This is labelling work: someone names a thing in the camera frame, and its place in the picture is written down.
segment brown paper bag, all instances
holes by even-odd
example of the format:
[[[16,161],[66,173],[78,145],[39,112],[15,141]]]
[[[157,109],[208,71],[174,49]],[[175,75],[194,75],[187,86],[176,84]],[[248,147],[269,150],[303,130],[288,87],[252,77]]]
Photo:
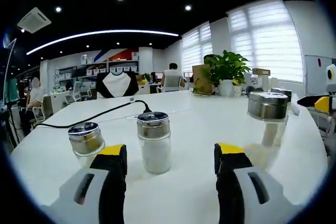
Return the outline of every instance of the brown paper bag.
[[[212,94],[212,85],[208,79],[205,78],[205,74],[210,75],[209,64],[193,66],[194,93]]]

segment monitor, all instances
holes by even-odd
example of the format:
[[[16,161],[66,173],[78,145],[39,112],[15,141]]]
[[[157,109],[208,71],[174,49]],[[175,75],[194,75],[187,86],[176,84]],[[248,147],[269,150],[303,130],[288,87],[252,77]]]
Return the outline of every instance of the monitor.
[[[156,80],[157,80],[157,79],[161,80],[162,77],[163,77],[163,73],[155,73],[155,78],[156,78]]]

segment curved light strip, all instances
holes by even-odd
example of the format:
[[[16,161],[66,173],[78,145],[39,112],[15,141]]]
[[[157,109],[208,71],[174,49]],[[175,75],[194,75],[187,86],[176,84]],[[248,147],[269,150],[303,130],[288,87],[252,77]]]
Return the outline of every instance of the curved light strip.
[[[52,44],[67,40],[67,39],[73,39],[73,38],[78,38],[78,37],[82,37],[82,36],[88,36],[88,35],[94,35],[94,34],[109,34],[109,33],[144,33],[144,34],[161,34],[161,35],[169,35],[169,36],[175,36],[177,37],[178,34],[172,34],[172,33],[166,33],[164,31],[147,31],[147,30],[104,30],[104,31],[91,31],[89,33],[84,33],[84,34],[76,34],[76,35],[72,35],[69,37],[65,37],[62,39],[57,39],[54,40],[52,42],[46,43],[40,47],[37,47],[31,51],[29,51],[26,55],[30,55],[33,52],[36,52],[37,50],[40,50],[44,47],[50,46]]]

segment cardboard box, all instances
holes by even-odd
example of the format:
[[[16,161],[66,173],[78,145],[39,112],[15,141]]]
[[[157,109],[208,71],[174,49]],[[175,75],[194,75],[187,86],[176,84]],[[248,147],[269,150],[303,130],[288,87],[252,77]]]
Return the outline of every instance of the cardboard box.
[[[210,74],[209,64],[193,66],[194,93],[212,94],[212,84],[204,77],[205,72]]]
[[[137,83],[138,83],[138,85],[143,85],[143,83],[142,83],[142,74],[138,74],[138,75],[136,75],[136,77],[137,77]]]
[[[258,76],[261,76],[264,71],[268,72],[268,75],[271,75],[271,71],[268,69],[263,69],[263,68],[252,68],[252,74],[256,74]]]

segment white flower pot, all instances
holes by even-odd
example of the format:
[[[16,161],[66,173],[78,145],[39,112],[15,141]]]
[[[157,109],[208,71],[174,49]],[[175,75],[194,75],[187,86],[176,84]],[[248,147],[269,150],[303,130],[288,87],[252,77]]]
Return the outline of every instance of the white flower pot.
[[[233,86],[233,89],[234,89],[234,96],[235,97],[239,97],[241,96],[241,92],[243,90],[243,88],[241,86]]]
[[[232,80],[220,80],[219,81],[219,95],[222,97],[231,97],[233,96],[233,84]]]

